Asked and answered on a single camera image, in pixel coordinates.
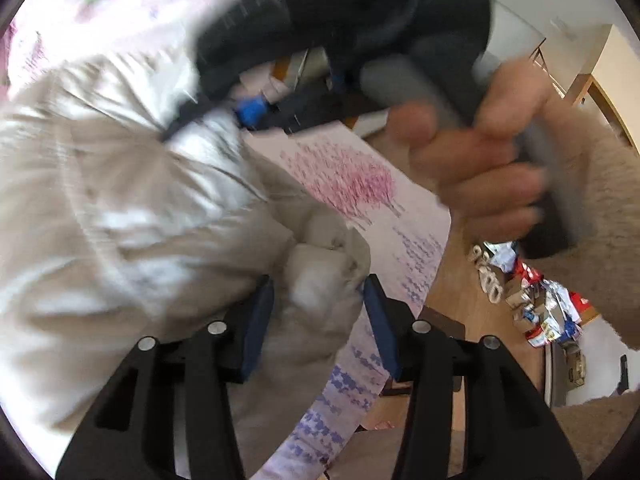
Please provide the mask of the beige fuzzy sleeve forearm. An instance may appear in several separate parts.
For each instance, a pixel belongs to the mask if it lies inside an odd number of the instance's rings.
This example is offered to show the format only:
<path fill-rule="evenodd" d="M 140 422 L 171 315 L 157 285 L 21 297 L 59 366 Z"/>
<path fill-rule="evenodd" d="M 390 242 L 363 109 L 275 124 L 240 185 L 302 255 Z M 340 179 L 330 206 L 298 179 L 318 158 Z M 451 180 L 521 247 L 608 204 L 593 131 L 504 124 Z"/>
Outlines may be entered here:
<path fill-rule="evenodd" d="M 538 118 L 560 150 L 589 223 L 578 245 L 538 269 L 586 297 L 626 346 L 639 348 L 639 155 L 559 96 Z"/>

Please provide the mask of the person's right hand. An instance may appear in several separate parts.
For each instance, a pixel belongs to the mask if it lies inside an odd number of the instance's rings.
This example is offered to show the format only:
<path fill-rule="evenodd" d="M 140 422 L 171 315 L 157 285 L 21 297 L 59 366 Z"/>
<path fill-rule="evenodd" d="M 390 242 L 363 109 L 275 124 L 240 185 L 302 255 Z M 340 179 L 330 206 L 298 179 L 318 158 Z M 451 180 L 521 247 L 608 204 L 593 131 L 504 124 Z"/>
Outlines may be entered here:
<path fill-rule="evenodd" d="M 527 58 L 502 63 L 469 127 L 444 127 L 435 107 L 394 107 L 386 132 L 408 148 L 409 176 L 434 191 L 465 231 L 478 240 L 518 240 L 542 220 L 535 205 L 547 174 L 518 162 L 515 137 L 549 99 L 549 77 Z"/>

